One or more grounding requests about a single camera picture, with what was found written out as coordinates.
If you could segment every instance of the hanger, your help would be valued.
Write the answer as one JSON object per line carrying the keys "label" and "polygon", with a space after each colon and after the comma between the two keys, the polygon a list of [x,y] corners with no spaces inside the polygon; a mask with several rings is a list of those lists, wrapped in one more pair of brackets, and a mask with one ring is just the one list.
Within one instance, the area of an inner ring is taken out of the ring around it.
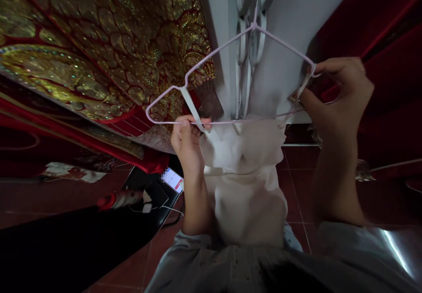
{"label": "hanger", "polygon": [[201,61],[199,61],[196,65],[194,65],[185,75],[185,85],[179,87],[179,86],[171,86],[169,87],[163,94],[161,94],[159,97],[157,97],[156,100],[154,100],[145,110],[145,114],[146,117],[154,124],[159,124],[159,125],[168,125],[168,124],[181,124],[181,122],[176,122],[176,121],[155,121],[151,118],[151,116],[149,115],[149,111],[151,110],[151,108],[158,103],[158,101],[160,101],[166,94],[168,94],[171,90],[173,89],[177,89],[179,90],[182,95],[183,98],[186,101],[186,104],[188,105],[193,117],[195,118],[195,122],[192,122],[191,124],[193,125],[197,125],[199,130],[202,132],[206,132],[205,128],[202,125],[201,122],[201,118],[199,117],[199,114],[195,108],[195,105],[193,104],[192,98],[190,97],[190,94],[188,92],[187,86],[188,86],[188,77],[189,75],[195,71],[198,67],[200,67],[201,65],[203,65],[209,58],[211,58],[214,54],[216,54],[217,52],[220,52],[220,50],[222,50],[223,48],[227,47],[229,44],[232,44],[234,41],[236,41],[237,39],[241,38],[242,36],[244,36],[245,34],[247,34],[250,31],[254,31],[257,30],[261,33],[263,33],[266,36],[269,36],[271,39],[273,39],[274,41],[278,42],[279,44],[281,44],[282,46],[284,46],[285,48],[289,49],[290,51],[292,51],[293,53],[297,54],[298,56],[300,56],[302,59],[304,59],[306,62],[308,62],[311,65],[311,70],[310,72],[306,75],[301,87],[299,88],[299,90],[297,91],[297,95],[296,95],[296,107],[294,110],[288,112],[288,113],[284,113],[284,114],[279,114],[276,116],[272,116],[272,117],[264,117],[262,119],[246,119],[246,120],[232,120],[232,121],[212,121],[211,123],[209,123],[210,125],[222,125],[222,124],[234,124],[234,123],[244,123],[244,122],[252,122],[252,121],[258,121],[258,120],[265,120],[265,119],[274,119],[280,116],[287,116],[287,115],[291,115],[291,114],[295,114],[299,111],[301,111],[301,109],[298,109],[298,101],[299,101],[299,97],[302,94],[303,90],[305,89],[306,85],[308,84],[309,80],[311,78],[316,78],[318,76],[320,76],[320,74],[315,75],[315,68],[316,68],[316,64],[310,59],[308,58],[306,55],[304,55],[303,53],[301,53],[300,51],[296,50],[294,47],[292,47],[291,45],[289,45],[288,43],[282,41],[280,38],[274,36],[272,33],[266,31],[265,29],[261,28],[260,26],[258,26],[257,23],[257,16],[258,16],[258,6],[259,6],[259,1],[260,0],[256,0],[256,4],[255,4],[255,12],[254,12],[254,20],[253,22],[249,25],[248,28],[246,28],[246,30],[244,30],[243,32],[237,34],[235,37],[233,37],[232,39],[230,39],[229,41],[227,41],[225,44],[223,44],[222,46],[218,47],[217,49],[215,49],[214,51],[212,51],[210,54],[208,54],[205,58],[203,58]]}

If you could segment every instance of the white sleeve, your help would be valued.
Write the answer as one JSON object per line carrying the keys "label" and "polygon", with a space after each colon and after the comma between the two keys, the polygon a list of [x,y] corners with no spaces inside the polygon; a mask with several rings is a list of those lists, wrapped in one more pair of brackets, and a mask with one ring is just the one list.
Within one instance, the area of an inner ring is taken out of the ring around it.
{"label": "white sleeve", "polygon": [[164,290],[172,281],[183,278],[183,272],[195,260],[201,248],[210,248],[211,236],[188,236],[179,231],[175,242],[161,258],[145,293]]}

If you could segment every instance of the white cloth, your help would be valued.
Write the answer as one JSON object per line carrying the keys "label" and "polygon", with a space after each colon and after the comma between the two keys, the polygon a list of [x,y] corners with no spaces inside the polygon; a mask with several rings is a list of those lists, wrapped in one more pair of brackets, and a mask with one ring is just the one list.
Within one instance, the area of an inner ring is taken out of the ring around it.
{"label": "white cloth", "polygon": [[201,136],[208,195],[226,244],[283,246],[287,203],[275,165],[283,160],[284,131],[282,121],[262,120]]}

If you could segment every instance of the smartphone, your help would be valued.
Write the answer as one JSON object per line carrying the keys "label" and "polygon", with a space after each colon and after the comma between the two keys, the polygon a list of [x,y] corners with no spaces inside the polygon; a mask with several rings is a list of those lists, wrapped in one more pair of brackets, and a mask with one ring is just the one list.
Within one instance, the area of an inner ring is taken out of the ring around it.
{"label": "smartphone", "polygon": [[161,185],[156,182],[152,181],[148,186],[145,188],[145,192],[148,193],[148,195],[152,199],[152,203],[160,208],[168,201],[168,195],[166,192],[164,192]]}
{"label": "smartphone", "polygon": [[183,178],[171,168],[163,172],[161,179],[178,194],[183,192]]}

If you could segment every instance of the person's right hand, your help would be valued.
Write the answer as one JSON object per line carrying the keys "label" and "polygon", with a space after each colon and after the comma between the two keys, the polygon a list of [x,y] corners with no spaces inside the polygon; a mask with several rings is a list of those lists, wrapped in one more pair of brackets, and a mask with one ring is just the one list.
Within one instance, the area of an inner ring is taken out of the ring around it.
{"label": "person's right hand", "polygon": [[316,65],[317,73],[327,73],[340,84],[338,100],[323,104],[305,88],[299,98],[300,103],[323,141],[355,142],[360,119],[374,90],[374,85],[366,77],[362,61],[359,58],[328,59]]}

